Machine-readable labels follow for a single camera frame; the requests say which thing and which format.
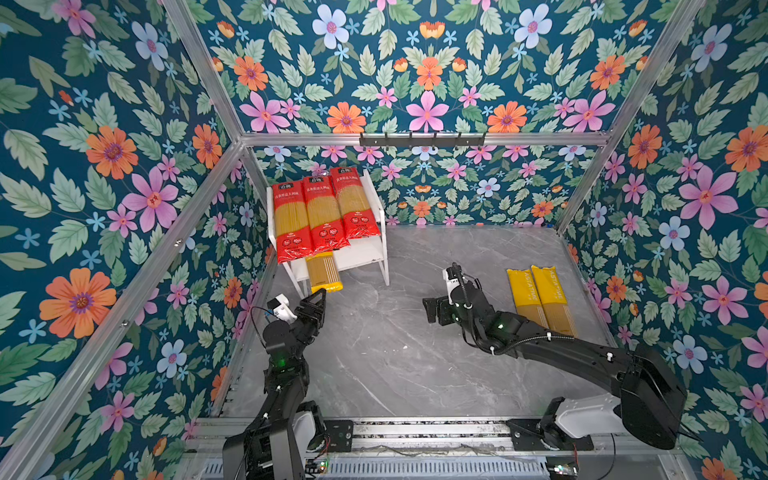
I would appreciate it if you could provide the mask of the yellow pasta bag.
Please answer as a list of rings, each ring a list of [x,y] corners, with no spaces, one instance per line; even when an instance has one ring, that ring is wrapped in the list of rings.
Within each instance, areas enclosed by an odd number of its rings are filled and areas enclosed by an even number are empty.
[[[322,289],[333,293],[344,288],[332,252],[323,252],[307,257],[306,266],[312,294]]]
[[[549,324],[532,272],[508,269],[507,277],[517,313],[543,328],[548,328]]]
[[[556,268],[532,266],[531,272],[549,328],[576,337],[575,324]]]

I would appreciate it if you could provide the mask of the red spaghetti bag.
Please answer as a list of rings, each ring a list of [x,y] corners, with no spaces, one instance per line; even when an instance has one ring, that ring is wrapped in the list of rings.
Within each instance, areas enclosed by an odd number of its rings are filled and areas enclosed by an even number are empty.
[[[363,189],[358,171],[349,167],[331,170],[331,181],[348,240],[379,236],[380,230]]]
[[[343,228],[331,179],[328,176],[306,177],[302,184],[314,253],[347,247],[349,240]]]
[[[273,219],[279,263],[314,253],[307,201],[301,181],[284,182],[273,188]]]

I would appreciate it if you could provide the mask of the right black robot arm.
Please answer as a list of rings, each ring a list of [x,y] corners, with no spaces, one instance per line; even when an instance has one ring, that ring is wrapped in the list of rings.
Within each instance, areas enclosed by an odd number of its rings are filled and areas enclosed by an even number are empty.
[[[627,433],[656,449],[675,448],[687,391],[657,351],[591,343],[497,310],[458,264],[443,279],[446,295],[422,301],[429,322],[459,325],[465,342],[486,354],[537,361],[603,389],[589,398],[553,399],[531,433],[544,445],[570,450],[585,437]]]

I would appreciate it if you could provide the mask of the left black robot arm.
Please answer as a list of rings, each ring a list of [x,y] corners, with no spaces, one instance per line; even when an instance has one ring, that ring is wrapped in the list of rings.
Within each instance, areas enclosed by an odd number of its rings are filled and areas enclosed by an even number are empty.
[[[266,399],[256,418],[240,434],[226,439],[222,450],[226,479],[304,479],[303,454],[294,421],[299,412],[315,423],[316,406],[304,400],[309,366],[304,350],[324,325],[327,290],[321,288],[302,299],[296,319],[276,319],[263,331],[269,365],[265,370]]]

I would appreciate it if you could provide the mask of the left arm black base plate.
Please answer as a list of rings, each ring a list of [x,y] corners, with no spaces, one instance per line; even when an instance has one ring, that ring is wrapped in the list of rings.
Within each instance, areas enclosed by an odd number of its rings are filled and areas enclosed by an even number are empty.
[[[355,422],[349,419],[330,419],[324,422],[324,452],[349,453],[352,451]]]

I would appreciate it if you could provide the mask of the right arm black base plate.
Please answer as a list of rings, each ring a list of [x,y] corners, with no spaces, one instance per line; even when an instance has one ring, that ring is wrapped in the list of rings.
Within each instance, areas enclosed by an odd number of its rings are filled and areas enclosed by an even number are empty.
[[[572,438],[554,423],[534,418],[514,418],[505,421],[510,429],[511,441],[516,451],[593,451],[594,443],[589,436]]]

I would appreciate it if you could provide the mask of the black wall hook rail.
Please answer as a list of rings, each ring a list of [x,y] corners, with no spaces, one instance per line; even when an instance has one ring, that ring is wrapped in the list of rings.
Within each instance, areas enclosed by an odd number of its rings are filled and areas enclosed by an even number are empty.
[[[485,134],[464,133],[377,133],[360,134],[358,137],[360,146],[371,147],[436,147],[450,149],[455,147],[483,146],[486,141]]]

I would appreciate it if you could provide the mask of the aluminium front rail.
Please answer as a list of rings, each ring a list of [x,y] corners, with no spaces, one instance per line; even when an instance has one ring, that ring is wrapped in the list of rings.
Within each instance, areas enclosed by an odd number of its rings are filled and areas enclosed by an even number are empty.
[[[505,421],[530,417],[359,417],[355,422],[351,453],[397,451],[472,453],[480,455],[665,455],[628,434],[593,434],[593,451],[516,451]]]

